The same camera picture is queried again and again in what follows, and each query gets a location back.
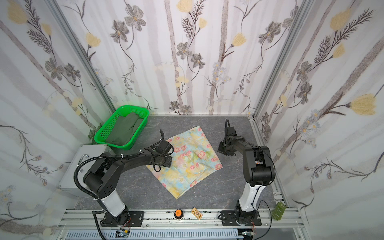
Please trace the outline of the small wooden tag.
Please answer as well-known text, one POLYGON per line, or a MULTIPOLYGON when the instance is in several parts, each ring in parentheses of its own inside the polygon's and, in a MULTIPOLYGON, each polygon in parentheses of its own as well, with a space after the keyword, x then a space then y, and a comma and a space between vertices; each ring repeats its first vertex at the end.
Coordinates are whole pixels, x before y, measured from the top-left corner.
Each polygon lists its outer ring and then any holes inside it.
POLYGON ((203 214, 196 208, 192 208, 191 214, 193 214, 198 220, 203 218, 203 214))

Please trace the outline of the orange emergency stop button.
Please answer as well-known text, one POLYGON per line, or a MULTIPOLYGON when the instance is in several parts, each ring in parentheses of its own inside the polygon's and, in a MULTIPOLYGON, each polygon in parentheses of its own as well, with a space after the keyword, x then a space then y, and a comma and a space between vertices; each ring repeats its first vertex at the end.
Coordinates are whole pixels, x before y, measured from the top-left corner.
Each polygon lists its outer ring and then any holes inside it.
POLYGON ((177 220, 182 220, 184 217, 184 211, 181 209, 176 209, 174 212, 174 218, 177 220))

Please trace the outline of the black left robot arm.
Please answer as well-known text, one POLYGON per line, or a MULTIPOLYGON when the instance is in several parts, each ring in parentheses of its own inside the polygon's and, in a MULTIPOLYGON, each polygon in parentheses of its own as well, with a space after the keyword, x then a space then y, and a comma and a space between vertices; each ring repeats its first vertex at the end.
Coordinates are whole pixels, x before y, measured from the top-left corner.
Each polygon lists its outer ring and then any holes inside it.
POLYGON ((129 212, 116 190, 120 176, 141 166, 152 166, 156 173, 162 168, 170 168, 174 150, 169 142, 160 140, 135 154, 102 153, 78 164, 73 175, 75 185, 101 206, 102 210, 93 211, 93 215, 104 214, 101 221, 96 221, 96 226, 134 225, 134 215, 129 212))

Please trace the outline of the pastel floral skirt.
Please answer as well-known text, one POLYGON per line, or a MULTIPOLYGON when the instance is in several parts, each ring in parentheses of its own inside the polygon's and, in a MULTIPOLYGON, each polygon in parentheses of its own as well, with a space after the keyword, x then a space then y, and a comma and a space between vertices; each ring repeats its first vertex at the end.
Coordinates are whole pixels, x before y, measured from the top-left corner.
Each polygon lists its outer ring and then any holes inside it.
POLYGON ((168 142, 174 147, 171 167, 162 167, 159 172, 152 166, 147 168, 175 199, 223 168, 200 126, 171 137, 168 142))

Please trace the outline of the green plastic basket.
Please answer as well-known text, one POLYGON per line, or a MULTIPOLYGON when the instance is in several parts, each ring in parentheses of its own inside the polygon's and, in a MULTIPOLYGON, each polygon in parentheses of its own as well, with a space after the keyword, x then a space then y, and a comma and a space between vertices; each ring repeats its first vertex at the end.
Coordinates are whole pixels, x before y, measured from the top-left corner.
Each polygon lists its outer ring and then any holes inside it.
POLYGON ((150 114, 149 110, 142 108, 142 107, 131 106, 131 105, 121 106, 109 117, 109 119, 97 131, 97 133, 94 136, 94 140, 96 143, 101 144, 101 145, 108 145, 108 146, 114 147, 114 148, 129 150, 135 144, 140 133, 142 132, 142 130, 146 126, 146 124, 148 122, 149 114, 150 114), (130 113, 136 113, 139 115, 140 118, 144 119, 143 122, 141 123, 140 127, 138 128, 138 130, 133 135, 132 139, 127 144, 125 144, 123 146, 117 146, 114 144, 106 143, 106 139, 109 136, 109 134, 111 133, 113 127, 115 126, 115 123, 116 123, 118 117, 119 116, 125 117, 130 113))

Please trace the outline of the dark green folded skirt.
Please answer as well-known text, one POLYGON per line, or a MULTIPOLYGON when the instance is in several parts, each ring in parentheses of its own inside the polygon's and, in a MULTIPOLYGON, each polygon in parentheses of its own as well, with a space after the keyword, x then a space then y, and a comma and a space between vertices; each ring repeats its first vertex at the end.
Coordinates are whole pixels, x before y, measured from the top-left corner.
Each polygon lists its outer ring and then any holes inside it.
POLYGON ((144 119, 136 113, 130 113, 127 116, 119 116, 115 126, 106 139, 106 143, 123 146, 127 144, 140 127, 144 119))

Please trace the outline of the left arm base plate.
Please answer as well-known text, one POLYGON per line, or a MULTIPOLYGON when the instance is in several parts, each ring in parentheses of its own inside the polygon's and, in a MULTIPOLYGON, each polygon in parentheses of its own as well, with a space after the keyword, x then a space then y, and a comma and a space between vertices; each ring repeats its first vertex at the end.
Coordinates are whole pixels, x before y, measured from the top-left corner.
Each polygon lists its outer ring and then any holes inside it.
POLYGON ((109 212, 105 213, 100 221, 102 227, 141 227, 144 219, 144 211, 123 211, 114 217, 109 212))

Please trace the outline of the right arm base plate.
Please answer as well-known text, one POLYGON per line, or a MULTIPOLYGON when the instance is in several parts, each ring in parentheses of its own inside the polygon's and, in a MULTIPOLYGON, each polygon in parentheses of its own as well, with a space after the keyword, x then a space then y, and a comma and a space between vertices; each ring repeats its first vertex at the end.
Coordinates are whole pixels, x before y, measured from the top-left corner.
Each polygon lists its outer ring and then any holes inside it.
POLYGON ((259 212, 221 211, 218 219, 223 227, 259 227, 262 225, 259 212))

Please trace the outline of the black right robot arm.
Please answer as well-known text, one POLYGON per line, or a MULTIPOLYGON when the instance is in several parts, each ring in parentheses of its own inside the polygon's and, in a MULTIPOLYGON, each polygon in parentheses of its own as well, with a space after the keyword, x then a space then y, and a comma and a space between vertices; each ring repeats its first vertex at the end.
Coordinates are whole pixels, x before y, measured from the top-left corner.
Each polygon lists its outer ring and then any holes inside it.
POLYGON ((243 156, 246 185, 235 207, 235 223, 240 226, 255 224, 258 214, 256 203, 262 191, 276 178, 276 168, 269 148, 251 144, 243 136, 238 136, 235 128, 226 120, 225 137, 220 142, 218 152, 230 157, 237 153, 243 156))

